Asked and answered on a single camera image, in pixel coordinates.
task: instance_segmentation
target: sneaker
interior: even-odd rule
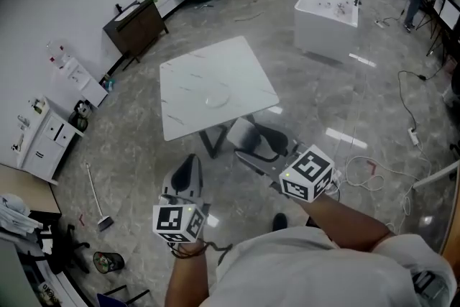
[[[282,213],[278,213],[273,218],[272,232],[286,229],[288,227],[288,218]]]

